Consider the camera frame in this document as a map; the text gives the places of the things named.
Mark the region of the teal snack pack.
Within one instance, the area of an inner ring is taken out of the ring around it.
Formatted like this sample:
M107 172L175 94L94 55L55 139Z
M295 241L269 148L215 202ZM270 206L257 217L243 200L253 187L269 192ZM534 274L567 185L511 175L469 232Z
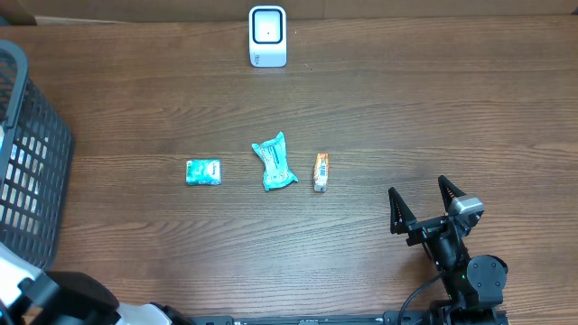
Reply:
M282 189L292 182L298 182L297 176L288 165L283 132L261 144L252 144L252 149L265 167L263 174L265 191Z

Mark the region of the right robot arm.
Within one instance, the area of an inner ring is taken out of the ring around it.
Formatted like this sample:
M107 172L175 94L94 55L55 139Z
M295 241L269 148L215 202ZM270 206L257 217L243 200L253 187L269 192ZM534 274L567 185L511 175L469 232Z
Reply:
M470 256L463 239L479 223L483 203L441 175L438 185L445 214L406 224L407 244L420 244L438 271L432 280L415 290L398 313L402 323L409 302L424 289L440 281L446 300L434 301L416 324L506 324L507 314L498 311L503 303L508 266L494 255Z

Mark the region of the small orange juice carton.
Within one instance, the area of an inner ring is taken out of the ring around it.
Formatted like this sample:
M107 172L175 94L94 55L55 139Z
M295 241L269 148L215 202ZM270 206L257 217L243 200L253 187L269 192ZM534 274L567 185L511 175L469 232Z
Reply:
M328 186L329 155L318 153L313 170L313 189L316 192L325 192Z

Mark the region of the teal tissue packet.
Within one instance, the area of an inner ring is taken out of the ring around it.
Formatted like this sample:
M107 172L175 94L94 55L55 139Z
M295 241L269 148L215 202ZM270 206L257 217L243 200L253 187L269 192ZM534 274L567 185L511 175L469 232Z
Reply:
M220 159L186 162L185 182L188 185L220 185L221 181Z

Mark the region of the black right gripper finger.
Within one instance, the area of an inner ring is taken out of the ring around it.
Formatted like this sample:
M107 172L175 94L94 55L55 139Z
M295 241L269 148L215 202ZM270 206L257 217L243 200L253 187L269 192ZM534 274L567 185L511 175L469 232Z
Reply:
M452 203L452 200L456 197L464 196L465 193L456 187L449 179L444 175L438 177L438 185L443 198L443 205L445 211L448 212Z
M394 187L388 190L390 203L390 232L404 234L416 223L416 217Z

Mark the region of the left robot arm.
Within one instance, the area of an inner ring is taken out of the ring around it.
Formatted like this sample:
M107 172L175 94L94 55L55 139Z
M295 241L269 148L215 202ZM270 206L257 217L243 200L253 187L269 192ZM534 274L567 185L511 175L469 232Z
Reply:
M169 305L120 302L103 284L78 272L49 272L1 241L3 324L243 324L230 316L188 317Z

